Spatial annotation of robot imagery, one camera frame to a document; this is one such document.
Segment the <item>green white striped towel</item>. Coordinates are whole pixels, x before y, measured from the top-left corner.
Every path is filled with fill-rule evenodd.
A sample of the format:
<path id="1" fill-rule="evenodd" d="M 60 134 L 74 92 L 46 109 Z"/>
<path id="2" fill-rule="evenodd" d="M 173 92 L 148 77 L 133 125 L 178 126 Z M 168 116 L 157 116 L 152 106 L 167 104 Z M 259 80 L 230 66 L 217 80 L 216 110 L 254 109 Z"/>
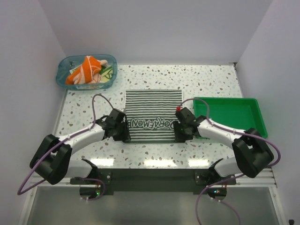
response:
<path id="1" fill-rule="evenodd" d="M 175 111 L 182 102 L 181 90 L 127 90 L 125 112 L 129 143 L 173 143 Z"/>

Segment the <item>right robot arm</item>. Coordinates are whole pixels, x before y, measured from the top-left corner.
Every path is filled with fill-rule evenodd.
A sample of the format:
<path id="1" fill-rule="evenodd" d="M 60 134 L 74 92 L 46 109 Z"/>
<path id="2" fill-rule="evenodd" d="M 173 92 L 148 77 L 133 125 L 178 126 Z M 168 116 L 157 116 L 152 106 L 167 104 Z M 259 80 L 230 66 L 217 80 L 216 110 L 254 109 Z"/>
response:
<path id="1" fill-rule="evenodd" d="M 209 167 L 207 176 L 203 177 L 209 184 L 219 184 L 236 174 L 255 178 L 274 159 L 267 143 L 254 128 L 235 131 L 203 115 L 195 117 L 186 107 L 178 107 L 175 116 L 175 142 L 184 143 L 194 137 L 201 137 L 213 139 L 233 150 L 233 157 L 219 159 Z"/>

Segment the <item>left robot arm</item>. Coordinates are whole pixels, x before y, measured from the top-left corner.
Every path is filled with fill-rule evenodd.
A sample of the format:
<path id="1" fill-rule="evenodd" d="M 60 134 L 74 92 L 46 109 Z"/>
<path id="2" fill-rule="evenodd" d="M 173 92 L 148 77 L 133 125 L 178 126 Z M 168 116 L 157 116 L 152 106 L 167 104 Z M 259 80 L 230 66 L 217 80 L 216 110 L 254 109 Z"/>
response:
<path id="1" fill-rule="evenodd" d="M 75 133 L 60 137 L 47 135 L 33 156 L 30 168 L 52 185 L 66 177 L 81 177 L 85 183 L 92 184 L 98 177 L 94 166 L 91 163 L 71 165 L 71 156 L 88 145 L 110 137 L 114 141 L 130 140 L 126 114 L 116 108 Z"/>

